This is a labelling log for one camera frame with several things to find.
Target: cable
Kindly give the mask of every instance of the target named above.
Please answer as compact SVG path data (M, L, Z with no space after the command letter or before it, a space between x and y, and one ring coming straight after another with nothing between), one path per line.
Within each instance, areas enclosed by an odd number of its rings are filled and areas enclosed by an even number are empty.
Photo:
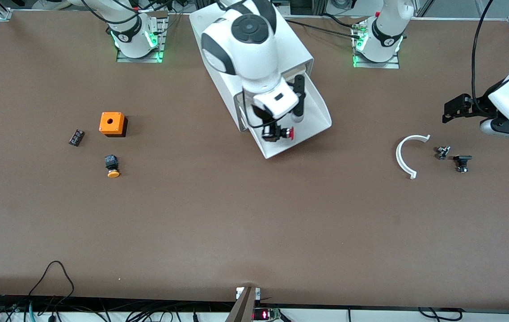
M101 320L103 320L104 322L109 322L108 320L106 320L103 316L101 316L99 314L99 312L94 312L92 310L89 310L89 308L86 308L85 306L75 306L75 305L71 305L70 308L74 309L74 310L77 310L79 312L85 312L85 313L94 313L94 314L97 314L97 316L99 316L99 318L101 318ZM88 310L78 310L77 308L84 308L84 309L88 309Z
M285 316L281 311L280 309L278 310L278 313L280 314L280 319L283 320L283 322L292 322L292 320L290 320L288 318L288 316Z
M236 2L235 4L232 4L232 6L238 6L239 4L244 4L244 2L246 2L247 0L240 0L239 2ZM217 4L217 6L219 6L219 9L220 10L223 10L223 11L228 11L230 9L232 9L231 6L225 6L224 4L222 4L220 2L220 0L215 0L215 3Z
M38 311L38 316L42 316L44 313L46 313L46 311L48 311L48 307L52 305L52 301L54 301L54 298L56 298L56 296L52 296L52 298L50 298L50 302L48 302L44 310Z
M99 302L101 303L101 307L103 308L103 310L105 311L105 315L107 316L107 320L109 320L109 322L111 322L111 319L109 318L109 313L107 312L107 310L105 309L105 305L103 305L103 301L101 301L101 297L98 297L99 298Z
M489 0L489 3L487 6L485 6L485 9L483 10L483 14L481 14L481 19L479 19L479 24L477 25L477 31L475 31L475 39L473 40L473 52L471 53L471 94L473 95L473 102L475 104L475 107L477 110L485 115L487 115L483 110L481 110L481 106L479 106L479 100L477 99L475 95L475 78L476 78L476 72L475 72L475 54L477 53L477 39L479 39L479 32L481 32L481 25L483 24L483 20L485 20L485 16L487 15L487 11L489 11L489 8L491 4L493 3L493 0Z
M125 20L121 20L121 21L110 21L110 20L107 20L107 19L103 18L102 16L99 16L99 14L95 13L95 11L90 6L87 5L85 0L80 0L80 1L87 8L87 10L89 10L89 12L91 12L95 17L97 17L97 19L99 19L99 20L101 20L101 21L103 21L103 22L105 22L107 24L119 25L119 24L124 24L125 22L127 22L129 20L132 20L133 18L137 17L142 10L147 10L151 6L154 6L154 4L156 4L160 0L153 0L153 1L149 2L149 4L147 6L145 6L144 8L142 8L141 10L139 10L139 11L135 10L136 13L134 13L133 16L131 16L131 17L125 19ZM166 6L171 4L171 2L173 2L173 1L174 0L167 0L167 2L165 2L164 4L161 4L161 6L158 6L157 8L153 8L153 10L156 11L156 10L159 10L161 8L165 8Z
M320 16L330 17L330 18L332 18L332 20L336 21L336 23L338 23L338 24L340 24L340 25L342 25L344 27L353 28L354 26L356 26L356 24L351 24L351 25L344 24L338 18L336 18L336 16L334 16L332 14L329 14L329 13L326 13L326 12L324 12L323 14L320 14Z
M112 0L113 2L115 2L116 4L119 4L120 6L126 8L127 10L129 10L130 12L137 12L139 13L137 10L133 9L132 7L128 7L128 6L125 6L125 4L122 4L120 0Z
M28 313L30 314L30 320L32 322L36 322L36 318L34 318L34 311L32 310L32 302L30 302L30 304L28 304Z
M38 287L38 285L40 285L40 283L42 282L42 280L44 280L44 277L46 277L46 273L48 273L48 269L50 269L50 266L52 266L53 263L57 263L58 265L60 265L62 267L62 271L64 272L64 275L66 276L66 279L68 280L68 282L70 282L70 285L72 287L72 291L70 292L70 294L66 295L65 297L63 297L61 300L59 300L56 305L54 305L54 309L52 309L52 315L54 315L54 311L56 310L56 308L58 307L58 305L60 303L62 303L62 301L66 300L66 298L70 297L72 294L74 294L74 290L75 290L75 286L74 286L74 282L72 282L72 280L70 279L70 276L68 275L68 272L66 271L66 267L64 267L64 264L62 264L61 261L51 261L48 266L46 267L45 271L44 271L44 274L42 274L42 277L40 277L40 280L38 280L38 282L36 283L36 285L34 285L34 287L30 290L30 292L28 292L28 298L32 295L32 292L36 289L36 287Z
M286 19L286 21L291 23L291 24L301 25L301 26L305 26L305 27L309 27L309 28L325 31L326 33L338 34L338 35L343 35L343 36L354 38L354 39L360 39L360 36L358 36L358 35L340 33L338 31L324 29L324 28L320 28L320 27L316 27L316 26L312 26L312 25L307 25L307 24L304 24L303 22L293 21L293 20L289 20L289 19Z
M443 318L443 316L438 316L433 308L428 308L431 311L431 313L433 313L433 315L429 315L429 314L424 313L422 308L417 308L417 309L419 310L419 313L421 313L426 318L434 318L435 320L437 320L437 322L441 322L441 320L456 322L456 321L460 321L463 318L463 312L461 312L461 311L459 311L459 317L458 318Z
M179 22L179 20L181 20L181 16L183 16L183 12L185 11L185 8L187 8L188 4L186 6L184 6L183 8L181 8L181 12L177 14L177 16L175 17L175 21L173 21L172 23L170 23L166 28L165 30L163 31L158 31L156 33L156 35L160 35L160 34L163 34L163 33L166 33L167 30L169 30L169 28L172 26L172 25L175 25Z

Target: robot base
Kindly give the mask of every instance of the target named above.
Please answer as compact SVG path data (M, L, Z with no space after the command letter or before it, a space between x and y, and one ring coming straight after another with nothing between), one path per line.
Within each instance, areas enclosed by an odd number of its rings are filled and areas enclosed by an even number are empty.
M367 59L365 55L362 53L362 50L365 47L365 43L367 41L377 41L377 39L369 39L370 35L367 34L367 30L371 29L371 21L373 21L375 17L370 17L367 20L364 20L358 24L359 29L352 29L352 34L359 35L360 39L352 39L352 57L353 57L353 65L354 67L365 67L365 68L388 68L388 69L399 69L399 57L397 52L399 51L399 43L401 40L393 45L391 51L393 55L389 58L388 61L383 61L381 63L371 61Z
M216 4L211 4L201 10L191 13L189 16L191 26L195 34L197 44L201 43L201 34L210 24L224 14L223 10ZM277 28L275 38L278 43L279 70L284 78L289 81L296 75L303 75L306 84L306 98L304 100L304 119L302 122L294 123L287 115L280 121L283 128L294 126L294 140L281 139L276 142L264 141L261 137L261 128L250 128L244 117L244 108L242 108L242 83L238 76L232 76L220 73L207 63L203 52L203 62L213 79L217 90L222 97L224 104L228 108L236 127L240 131L250 130L258 147L266 159L273 157L278 153L285 151L332 126L332 119L326 107L326 103L318 93L318 90L310 80L309 76L313 64L313 57L306 47L296 36L287 22L277 13ZM253 126L260 123L260 119L254 115L252 110L248 109L248 119Z
M159 32L159 35L150 34L148 37L149 45L153 45L154 47L140 58L130 58L127 57L122 51L119 50L117 45L117 41L115 47L117 47L117 59L118 63L162 63L163 62L163 52L165 51L165 40L167 38L167 27L169 25L169 16L165 18L156 18L149 17L149 23L151 27L151 32Z

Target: black cable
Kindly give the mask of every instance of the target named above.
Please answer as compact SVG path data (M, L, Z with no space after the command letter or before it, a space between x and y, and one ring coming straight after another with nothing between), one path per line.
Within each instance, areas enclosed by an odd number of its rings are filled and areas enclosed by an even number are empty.
M438 316L433 308L428 308L433 315L429 315L429 314L424 313L422 308L417 308L417 309L419 310L419 313L421 313L426 318L434 318L435 320L437 320L437 322L441 322L441 320L456 322L456 321L460 321L463 318L463 312L461 312L461 311L459 311L459 317L458 318L443 318L443 316Z
M53 263L57 263L58 265L60 265L62 267L62 271L64 272L64 275L66 276L66 279L68 280L68 282L70 282L70 285L72 287L72 291L70 292L70 294L66 295L65 297L63 297L61 300L59 300L56 305L54 305L54 309L52 309L52 315L54 315L54 311L56 310L56 308L58 307L59 304L62 303L62 301L66 300L66 298L70 297L72 294L74 294L74 290L75 290L75 286L74 286L74 282L72 282L72 280L70 279L70 276L68 275L68 272L66 271L66 267L64 267L64 264L62 264L61 261L51 261L48 266L46 266L46 269L44 271L44 274L42 274L42 277L40 277L40 280L38 280L38 282L36 283L36 285L34 285L34 287L30 290L30 292L28 292L28 298L32 295L32 292L36 289L36 287L38 287L38 285L40 285L40 283L42 282L42 280L44 280L44 277L46 277L46 273L48 273L48 269L50 269L50 266L52 266Z
M278 310L278 313L280 314L280 319L284 322L292 322L292 320L290 320L288 316L285 316L280 310Z
M56 316L58 317L58 321L62 322L62 318L60 317L60 312L56 309Z
M233 6L237 6L239 4L244 4L244 2L246 2L247 0L240 0L239 2L236 2L235 4L232 4ZM232 9L232 7L227 7L225 6L224 4L222 4L220 2L220 0L215 0L215 3L217 4L217 6L219 6L219 9L220 10L223 10L223 11L228 11L230 9Z
M54 298L56 298L56 296L52 296L52 298L50 298L50 302L48 302L48 304L46 305L46 307L44 308L44 310L42 311L38 311L38 316L42 316L42 314L46 313L46 311L48 311L48 307L52 304L52 301L54 301Z
M109 322L111 322L111 319L109 318L109 313L107 312L107 310L105 309L105 305L103 305L103 301L101 301L101 297L98 297L99 298L99 302L101 303L101 307L103 308L103 310L105 311L105 315L107 316L107 320L109 320Z
M486 115L483 110L481 110L481 106L479 106L479 100L477 99L475 95L475 78L476 78L476 72L475 72L475 55L477 53L477 39L479 38L479 32L481 32L481 25L483 24L483 20L485 20L485 16L487 15L487 11L489 11L489 7L493 3L493 0L489 0L489 3L487 6L485 6L485 9L483 10L483 14L481 14L481 19L479 19L479 24L477 25L477 31L475 31L475 39L473 40L473 52L471 53L471 94L473 95L473 102L475 104L475 107L477 110L483 114Z
M312 26L312 25L304 24L303 22L293 21L293 20L289 20L289 19L286 19L286 21L291 23L291 24L296 24L296 25L301 25L301 26L313 28L313 29L316 29L316 30L324 31L326 33L332 33L332 34L343 35L343 36L354 38L354 39L360 39L360 36L358 36L358 35L345 34L345 33L339 32L339 31L324 29L324 28L320 28L320 27L317 27L317 26Z
M119 0L112 0L113 2L115 2L116 4L119 4L120 6L122 6L123 8L126 8L127 10L129 10L130 12L137 12L137 10L135 10L134 8L132 7L129 7L129 6L125 6L125 4L122 4L121 1Z
M101 316L101 314L99 314L99 312L93 312L92 310L89 310L89 308L86 308L85 306L76 306L76 305L71 305L70 308L74 309L74 310L77 310L79 312L84 312L84 313L94 313L94 314L97 314L97 316L99 316L99 318L101 318L101 320L105 321L105 322L109 322L107 321L103 316ZM85 309L88 309L88 310L78 310L77 308L85 308Z
M354 27L354 25L348 25L348 24L344 24L343 22L341 22L338 18L336 18L336 16L332 15L332 14L329 14L329 13L326 13L324 12L323 14L321 14L320 16L326 16L326 17L330 17L332 18L332 20L336 21L336 23L344 26L344 27L348 27L348 28L352 28Z
M102 16L99 16L99 14L95 13L95 11L87 5L87 3L85 2L85 0L80 0L81 3L87 8L87 10L89 10L89 12L91 12L95 17L97 17L97 19L107 23L107 24L114 24L114 25L119 25L119 24L124 24L125 22L129 21L129 20L132 20L133 18L137 17L139 15L139 12L136 11L136 13L134 13L133 16L125 19L125 20L121 20L121 21L110 21L110 20L107 20L105 18L103 18ZM148 8L150 8L151 6L155 5L157 2L159 2L160 0L153 0L151 1L147 6L145 6L144 8L142 8L141 10L146 10ZM171 2L173 2L174 0L168 0L167 2L165 2L164 4L161 4L161 6L158 6L157 8L154 8L153 10L159 10L161 8L165 8L166 6L168 6L169 4L171 4Z
M8 317L6 318L5 322L12 322L12 314L14 314L14 312L16 312L16 309L18 308L18 305L15 304L13 306L13 309L12 311L10 312L10 314L8 314Z
M177 308L175 308L175 314L177 314L177 319L179 319L179 322L181 322L181 316L179 316L179 311Z

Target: orange box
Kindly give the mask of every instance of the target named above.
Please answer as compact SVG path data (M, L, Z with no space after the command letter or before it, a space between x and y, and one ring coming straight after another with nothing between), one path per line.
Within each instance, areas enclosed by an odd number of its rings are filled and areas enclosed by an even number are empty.
M122 112L103 112L99 121L99 132L107 137L125 137L127 118Z

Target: green led light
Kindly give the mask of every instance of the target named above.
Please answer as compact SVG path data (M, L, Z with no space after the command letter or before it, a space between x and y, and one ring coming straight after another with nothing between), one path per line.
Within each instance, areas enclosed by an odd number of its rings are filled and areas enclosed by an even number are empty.
M395 52L397 53L399 51L399 46L401 46L401 42L403 41L403 36L397 41L397 47L395 48Z
M111 33L111 38L113 38L113 43L114 45L119 48L119 45L117 44L117 38L115 38L115 35L113 33Z
M157 63L162 63L163 62L163 52L155 53L155 59L157 60Z
M147 42L149 43L149 45L151 47L156 47L157 46L157 36L156 35L150 34L150 33L145 31L145 38L147 38Z
M358 51L362 51L363 48L365 47L365 43L367 42L368 39L369 39L369 35L367 35L367 33L364 33L363 37L361 37L360 40L358 40L358 43L356 45L356 49Z

